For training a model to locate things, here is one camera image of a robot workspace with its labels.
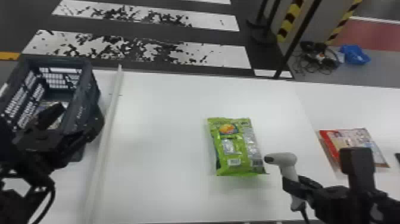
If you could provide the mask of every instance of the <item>green snack bag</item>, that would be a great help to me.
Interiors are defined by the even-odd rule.
[[[217,155],[217,176],[265,174],[250,119],[207,119]]]

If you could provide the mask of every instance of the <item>yellow black hazard stripe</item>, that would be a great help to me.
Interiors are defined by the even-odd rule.
[[[277,34],[277,38],[279,42],[284,42],[286,40],[286,37],[290,33],[290,31],[293,28],[293,24],[297,18],[297,16],[300,15],[301,12],[301,7],[304,5],[305,0],[293,0],[289,10],[286,13],[286,17],[283,20],[282,25],[280,26],[280,29]]]
[[[17,60],[20,53],[0,51],[0,60]]]
[[[329,36],[328,40],[325,42],[327,45],[332,44],[332,42],[336,39],[336,37],[340,34],[343,27],[349,21],[349,18],[353,15],[354,10],[360,5],[363,0],[354,0],[353,4],[351,5],[350,9],[346,12],[346,14],[340,20],[339,25],[335,28],[332,34]]]

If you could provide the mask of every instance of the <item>blue bag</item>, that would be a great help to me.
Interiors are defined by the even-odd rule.
[[[371,61],[371,58],[363,53],[363,50],[358,45],[343,45],[340,52],[345,54],[347,64],[366,64]]]

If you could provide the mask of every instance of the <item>yellow line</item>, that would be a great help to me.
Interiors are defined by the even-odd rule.
[[[300,14],[301,8],[299,8],[296,4],[292,4],[287,11],[287,13],[292,13],[295,17],[297,17]]]
[[[281,29],[284,29],[289,34],[290,30],[292,29],[293,24],[289,22],[289,20],[284,20],[282,23]]]
[[[355,4],[359,4],[359,3],[361,3],[362,1],[363,1],[363,0],[354,0],[353,4],[352,4],[351,6],[353,6],[353,5],[355,5]],[[347,11],[347,12],[343,15],[343,17],[342,17],[342,19],[340,20],[339,24],[340,24],[341,22],[345,21],[345,20],[348,20],[348,19],[353,15],[354,11],[355,11],[355,10],[353,10],[353,11]],[[333,32],[329,35],[329,37],[331,37],[331,36],[333,36],[333,35],[338,35],[338,34],[340,34],[341,31],[342,31],[342,29],[343,29],[343,27],[344,27],[345,25],[346,25],[346,24],[344,24],[344,25],[342,25],[342,26],[339,26],[339,25],[338,25],[338,26],[333,30]],[[326,45],[331,45],[331,44],[333,43],[334,40],[335,40],[335,39],[332,39],[332,40],[329,40],[329,41],[325,41],[325,44],[326,44]]]
[[[279,41],[279,42],[284,42],[285,39],[286,39],[286,37],[284,37],[284,36],[282,36],[282,35],[278,35],[277,38],[278,38],[278,41]]]
[[[0,60],[17,60],[18,57],[20,57],[20,53],[0,51]]]

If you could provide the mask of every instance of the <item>gray floor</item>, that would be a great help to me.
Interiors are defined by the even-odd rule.
[[[21,52],[60,0],[0,1],[0,50]]]
[[[379,86],[400,88],[400,52],[363,50],[371,57],[371,62],[363,66],[342,64],[330,75],[316,73],[294,73],[289,61],[290,69],[298,82],[329,83],[357,86]]]
[[[0,60],[0,86],[3,85],[10,76],[14,67],[18,64],[16,61],[2,61]]]

